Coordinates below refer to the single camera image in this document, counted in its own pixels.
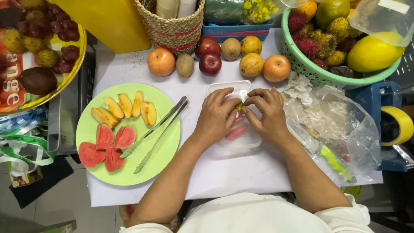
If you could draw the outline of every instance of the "hand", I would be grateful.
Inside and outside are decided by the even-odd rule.
[[[234,107],[241,103],[241,99],[234,98],[225,103],[223,99],[233,91],[232,87],[219,89],[204,100],[192,134],[192,138],[196,138],[197,143],[204,149],[208,149],[230,132],[238,112]]]
[[[259,136],[280,150],[293,137],[286,125],[283,97],[274,87],[272,90],[254,89],[247,96],[249,97],[242,108],[247,120]],[[251,104],[262,112],[260,120],[251,109],[247,108]]]

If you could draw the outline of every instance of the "avocado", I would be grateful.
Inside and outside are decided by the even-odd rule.
[[[322,0],[316,9],[316,24],[326,30],[339,17],[347,17],[351,11],[349,0]]]
[[[50,68],[33,67],[22,71],[17,80],[27,92],[34,95],[47,95],[56,89],[58,80]]]

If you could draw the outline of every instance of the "green plate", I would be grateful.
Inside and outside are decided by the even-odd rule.
[[[109,110],[108,106],[104,102],[104,97],[111,97],[118,102],[118,93],[125,93],[130,98],[131,102],[133,102],[137,91],[141,91],[144,95],[144,100],[152,102],[155,106],[156,123],[154,126],[158,124],[158,122],[174,107],[173,103],[171,103],[167,96],[165,96],[161,91],[145,84],[124,83],[108,88],[97,95],[83,111],[76,129],[76,147],[79,148],[79,145],[84,141],[96,143],[96,128],[98,127],[98,122],[91,115],[92,107],[102,107]],[[164,123],[155,132],[144,139],[135,151],[125,159],[125,164],[120,169],[114,172],[108,172],[105,168],[104,162],[101,162],[93,168],[87,167],[86,169],[89,170],[89,172],[96,178],[114,185],[134,185],[153,178],[160,173],[165,166],[167,166],[177,151],[181,134],[180,121],[178,119],[175,120],[163,136],[162,141],[157,145],[155,151],[141,172],[134,175],[134,171],[146,153],[151,150],[162,131],[165,127],[167,127],[168,122],[169,121]],[[131,126],[135,130],[135,133],[137,134],[135,141],[140,139],[150,128],[153,127],[146,126],[142,116],[132,116],[128,119],[123,118],[118,121],[118,124],[112,128],[114,135],[116,135],[116,132],[121,126],[126,125]]]

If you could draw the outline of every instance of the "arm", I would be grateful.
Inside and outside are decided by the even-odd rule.
[[[248,93],[244,106],[254,104],[262,118],[244,108],[253,129],[283,155],[295,195],[302,207],[315,213],[333,207],[352,207],[341,190],[314,163],[300,142],[287,129],[283,98],[276,88],[255,89]]]
[[[236,120],[234,106],[240,103],[241,99],[231,99],[222,104],[224,97],[232,92],[233,88],[217,90],[204,100],[193,134],[144,194],[127,227],[142,223],[169,226],[183,204],[188,182],[198,158],[210,146],[221,140]]]

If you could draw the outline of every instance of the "yellow tape roll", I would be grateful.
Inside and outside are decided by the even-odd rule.
[[[391,142],[382,142],[383,146],[392,146],[408,141],[414,133],[414,124],[411,117],[401,109],[392,106],[382,106],[381,111],[389,114],[398,123],[400,131],[398,136]]]

